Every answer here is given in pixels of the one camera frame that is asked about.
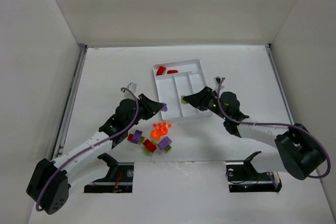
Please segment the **lime green small lego brick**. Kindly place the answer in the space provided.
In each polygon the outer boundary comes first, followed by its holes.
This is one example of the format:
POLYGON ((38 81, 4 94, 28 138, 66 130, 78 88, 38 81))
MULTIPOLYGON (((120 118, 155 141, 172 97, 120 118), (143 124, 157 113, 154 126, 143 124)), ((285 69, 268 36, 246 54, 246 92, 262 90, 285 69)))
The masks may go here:
POLYGON ((144 137, 144 136, 140 137, 140 139, 139 139, 139 144, 143 144, 143 142, 144 142, 144 139, 145 139, 145 137, 144 137))

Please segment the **red flower lego brick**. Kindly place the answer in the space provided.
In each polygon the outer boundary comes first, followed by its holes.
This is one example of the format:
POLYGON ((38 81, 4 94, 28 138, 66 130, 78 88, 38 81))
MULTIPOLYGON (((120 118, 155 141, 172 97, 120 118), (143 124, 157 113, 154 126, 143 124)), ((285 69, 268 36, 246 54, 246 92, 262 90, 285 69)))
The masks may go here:
POLYGON ((156 76, 162 76, 166 73, 166 67, 164 66, 159 66, 157 72, 156 72, 156 76))

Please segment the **purple sloped lego brick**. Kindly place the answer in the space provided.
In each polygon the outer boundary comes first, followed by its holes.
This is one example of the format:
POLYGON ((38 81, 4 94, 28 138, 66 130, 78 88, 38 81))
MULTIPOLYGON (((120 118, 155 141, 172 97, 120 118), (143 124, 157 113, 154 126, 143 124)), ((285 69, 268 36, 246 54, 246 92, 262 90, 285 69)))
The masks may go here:
POLYGON ((171 143, 172 143, 172 140, 168 136, 166 136, 162 140, 159 141, 158 148, 160 150, 165 150, 166 148, 170 146, 171 143))

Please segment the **red curved lego brick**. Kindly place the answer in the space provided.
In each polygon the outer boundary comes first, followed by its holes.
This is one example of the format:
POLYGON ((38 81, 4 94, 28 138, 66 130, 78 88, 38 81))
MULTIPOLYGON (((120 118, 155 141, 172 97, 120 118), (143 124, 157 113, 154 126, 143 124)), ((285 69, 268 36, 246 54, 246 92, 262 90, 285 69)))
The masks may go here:
POLYGON ((175 73, 178 73, 179 71, 178 70, 168 70, 166 73, 167 74, 175 74, 175 73))

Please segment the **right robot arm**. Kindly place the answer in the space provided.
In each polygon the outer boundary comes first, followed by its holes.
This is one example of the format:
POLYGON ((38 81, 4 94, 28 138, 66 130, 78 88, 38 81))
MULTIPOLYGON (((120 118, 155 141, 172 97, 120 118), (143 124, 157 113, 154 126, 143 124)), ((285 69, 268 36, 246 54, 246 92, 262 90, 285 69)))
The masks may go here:
POLYGON ((200 111, 211 111, 224 120, 225 130, 236 137, 268 144, 278 154, 271 169, 284 169, 292 177, 304 180, 323 162, 329 162, 324 147, 301 124, 261 123, 240 110, 232 92, 219 93, 209 87, 186 95, 184 101, 200 111))

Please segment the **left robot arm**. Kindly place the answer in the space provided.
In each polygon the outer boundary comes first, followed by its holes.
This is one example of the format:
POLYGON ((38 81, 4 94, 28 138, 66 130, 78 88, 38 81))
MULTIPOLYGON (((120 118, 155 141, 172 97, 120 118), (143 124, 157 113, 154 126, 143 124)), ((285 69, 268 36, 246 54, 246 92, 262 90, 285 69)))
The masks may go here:
POLYGON ((94 180, 88 168, 97 171, 99 161, 104 169, 117 166, 117 161, 107 152, 128 137, 129 130, 140 120, 149 120, 162 110, 165 103, 150 100, 144 94, 131 93, 123 99, 114 114, 84 143, 61 157, 40 160, 33 171, 26 193, 36 203, 37 212, 52 215, 64 206, 77 185, 86 185, 94 180))

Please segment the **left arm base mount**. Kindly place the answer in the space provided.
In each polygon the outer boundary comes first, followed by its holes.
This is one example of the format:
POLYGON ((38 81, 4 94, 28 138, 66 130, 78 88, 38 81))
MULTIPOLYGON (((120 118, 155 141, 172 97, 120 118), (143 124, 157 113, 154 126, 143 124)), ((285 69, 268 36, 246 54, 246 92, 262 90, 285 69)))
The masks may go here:
POLYGON ((119 163, 109 154, 102 154, 98 159, 104 161, 109 169, 104 176, 84 187, 87 194, 126 194, 133 191, 134 163, 119 163))

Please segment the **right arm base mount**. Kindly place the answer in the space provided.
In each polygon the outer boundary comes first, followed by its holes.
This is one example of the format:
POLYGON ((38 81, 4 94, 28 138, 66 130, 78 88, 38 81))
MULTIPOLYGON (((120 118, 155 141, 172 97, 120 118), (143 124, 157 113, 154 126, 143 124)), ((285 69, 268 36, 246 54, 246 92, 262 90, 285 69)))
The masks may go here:
POLYGON ((252 160, 261 153, 257 151, 244 160, 227 161, 225 177, 230 193, 279 193, 282 182, 278 173, 259 173, 252 165, 252 160))

